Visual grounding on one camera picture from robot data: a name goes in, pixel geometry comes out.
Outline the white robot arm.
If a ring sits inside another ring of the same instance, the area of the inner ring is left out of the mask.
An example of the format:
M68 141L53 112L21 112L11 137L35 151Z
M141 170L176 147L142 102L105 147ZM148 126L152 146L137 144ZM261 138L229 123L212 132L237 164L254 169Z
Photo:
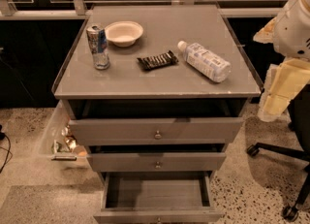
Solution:
M258 118L271 122L310 81L310 0L288 0L278 15L253 40L273 44L285 59L267 70Z

